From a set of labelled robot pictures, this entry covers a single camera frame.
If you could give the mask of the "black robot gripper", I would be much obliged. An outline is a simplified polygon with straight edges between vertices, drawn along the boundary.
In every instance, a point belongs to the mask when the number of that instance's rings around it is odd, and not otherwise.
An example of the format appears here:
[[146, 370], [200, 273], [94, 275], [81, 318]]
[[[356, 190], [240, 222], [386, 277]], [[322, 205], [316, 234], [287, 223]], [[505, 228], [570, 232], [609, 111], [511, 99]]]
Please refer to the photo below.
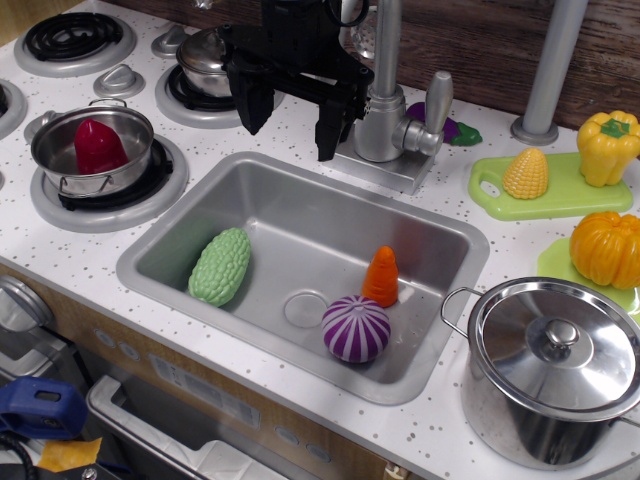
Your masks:
[[318, 160], [337, 146], [365, 113], [374, 74], [339, 41], [339, 1], [263, 1], [259, 25], [226, 24], [224, 69], [244, 128], [255, 135], [274, 109], [274, 90], [316, 103]]

